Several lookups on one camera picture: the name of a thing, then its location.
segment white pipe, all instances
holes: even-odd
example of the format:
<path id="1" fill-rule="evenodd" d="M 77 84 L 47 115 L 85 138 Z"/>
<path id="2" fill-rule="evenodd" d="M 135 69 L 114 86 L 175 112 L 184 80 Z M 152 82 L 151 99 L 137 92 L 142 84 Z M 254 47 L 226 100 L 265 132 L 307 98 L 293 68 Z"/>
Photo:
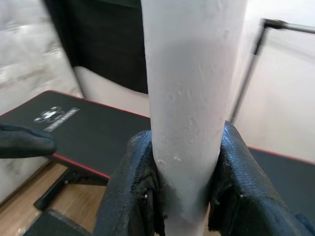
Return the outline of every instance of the white pipe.
<path id="1" fill-rule="evenodd" d="M 142 0 L 167 236 L 200 236 L 246 0 Z"/>

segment metal rod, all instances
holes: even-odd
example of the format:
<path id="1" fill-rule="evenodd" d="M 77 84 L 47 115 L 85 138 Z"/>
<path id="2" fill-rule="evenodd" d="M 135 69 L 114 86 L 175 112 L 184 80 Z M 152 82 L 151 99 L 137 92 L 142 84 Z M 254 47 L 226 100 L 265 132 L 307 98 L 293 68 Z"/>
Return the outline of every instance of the metal rod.
<path id="1" fill-rule="evenodd" d="M 247 91 L 248 85 L 249 85 L 249 83 L 251 81 L 252 73 L 254 71 L 254 68 L 255 68 L 257 60 L 258 60 L 258 55 L 253 54 L 250 66 L 249 66 L 249 68 L 247 70 L 245 79 L 244 79 L 244 81 L 242 83 L 242 86 L 241 86 L 241 91 L 239 93 L 239 96 L 238 96 L 237 101 L 235 103 L 232 115 L 230 117 L 230 122 L 232 124 L 235 123 L 235 119 L 237 118 L 237 115 L 238 115 L 238 113 L 240 111 L 240 108 L 241 108 L 241 105 L 243 103 L 244 97 L 246 95 L 246 91 Z"/>
<path id="2" fill-rule="evenodd" d="M 251 81 L 251 77 L 252 77 L 252 72 L 253 72 L 254 66 L 255 66 L 256 61 L 258 59 L 258 55 L 259 55 L 259 52 L 260 52 L 260 47 L 264 43 L 266 31 L 267 31 L 267 28 L 263 27 L 261 29 L 260 35 L 259 35 L 259 37 L 258 37 L 258 39 L 256 41 L 256 47 L 255 47 L 255 49 L 253 51 L 252 60 L 250 62 L 249 68 L 248 68 L 248 70 L 246 72 L 245 78 L 244 78 L 244 80 L 242 82 L 241 90 L 239 92 L 239 95 L 237 97 L 235 106 L 234 106 L 233 111 L 232 111 L 232 115 L 230 117 L 230 122 L 232 124 L 235 123 L 235 119 L 236 119 L 236 117 L 237 117 L 237 115 L 239 113 L 239 110 L 241 108 L 241 105 L 243 103 L 244 96 L 246 94 L 248 85 L 249 85 L 249 83 Z"/>
<path id="3" fill-rule="evenodd" d="M 284 23 L 283 29 L 315 34 L 315 27 Z"/>

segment dark curtain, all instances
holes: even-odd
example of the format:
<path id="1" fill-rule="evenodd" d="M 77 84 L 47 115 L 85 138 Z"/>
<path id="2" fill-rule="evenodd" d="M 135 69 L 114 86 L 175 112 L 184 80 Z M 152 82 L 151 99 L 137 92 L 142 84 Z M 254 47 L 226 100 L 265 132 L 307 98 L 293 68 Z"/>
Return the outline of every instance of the dark curtain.
<path id="1" fill-rule="evenodd" d="M 140 0 L 44 0 L 72 66 L 148 93 Z"/>

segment white logo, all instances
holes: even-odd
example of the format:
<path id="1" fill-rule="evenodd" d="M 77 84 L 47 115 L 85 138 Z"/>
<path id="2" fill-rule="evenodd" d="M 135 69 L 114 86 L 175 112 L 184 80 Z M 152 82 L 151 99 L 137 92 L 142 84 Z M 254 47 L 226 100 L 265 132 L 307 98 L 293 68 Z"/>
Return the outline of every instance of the white logo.
<path id="1" fill-rule="evenodd" d="M 52 107 L 48 111 L 44 111 L 40 114 L 40 117 L 34 119 L 36 123 L 52 123 L 44 130 L 47 132 L 51 132 L 56 129 L 59 125 L 64 123 L 67 119 L 77 113 L 80 109 L 78 108 L 71 108 L 69 111 L 64 112 L 61 107 Z"/>
<path id="2" fill-rule="evenodd" d="M 40 117 L 36 118 L 34 121 L 36 123 L 52 123 L 61 118 L 65 114 L 64 111 L 62 111 L 61 107 L 52 107 L 48 111 L 44 111 L 40 114 Z"/>

